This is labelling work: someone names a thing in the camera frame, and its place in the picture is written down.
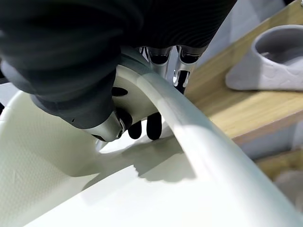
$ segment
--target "wooden shelf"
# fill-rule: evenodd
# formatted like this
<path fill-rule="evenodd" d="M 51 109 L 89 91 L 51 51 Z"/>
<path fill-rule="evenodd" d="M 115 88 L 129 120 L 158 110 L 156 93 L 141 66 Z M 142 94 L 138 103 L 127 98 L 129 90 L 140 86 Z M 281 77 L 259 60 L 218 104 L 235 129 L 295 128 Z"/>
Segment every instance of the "wooden shelf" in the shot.
<path fill-rule="evenodd" d="M 271 180 L 274 180 L 283 171 L 303 170 L 303 150 L 288 151 L 260 159 L 256 164 Z"/>
<path fill-rule="evenodd" d="M 303 120 L 303 93 L 232 91 L 224 83 L 226 73 L 259 34 L 287 24 L 303 24 L 300 1 L 294 1 L 196 69 L 189 81 L 189 100 L 238 144 Z"/>

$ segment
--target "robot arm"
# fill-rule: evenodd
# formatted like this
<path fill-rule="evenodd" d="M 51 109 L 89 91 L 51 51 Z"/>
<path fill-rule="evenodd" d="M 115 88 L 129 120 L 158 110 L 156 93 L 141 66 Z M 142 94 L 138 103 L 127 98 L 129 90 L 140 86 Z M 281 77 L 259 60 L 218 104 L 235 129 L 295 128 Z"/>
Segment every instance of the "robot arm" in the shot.
<path fill-rule="evenodd" d="M 42 2 L 0 0 L 3 74 L 47 113 L 117 139 L 125 131 L 111 95 L 119 39 L 140 28 L 144 10 L 136 0 Z"/>

